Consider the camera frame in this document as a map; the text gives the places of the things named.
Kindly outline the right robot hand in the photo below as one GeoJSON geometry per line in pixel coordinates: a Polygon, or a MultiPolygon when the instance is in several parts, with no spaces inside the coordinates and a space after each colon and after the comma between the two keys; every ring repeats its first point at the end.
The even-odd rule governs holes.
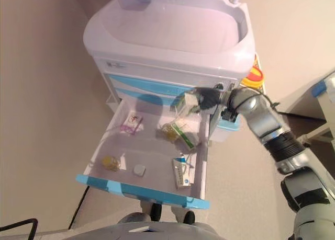
{"type": "Polygon", "coordinates": [[[207,110],[217,105],[223,105],[224,107],[227,107],[228,110],[232,110],[230,101],[231,91],[196,87],[194,88],[194,94],[198,98],[198,106],[200,110],[207,110]]]}

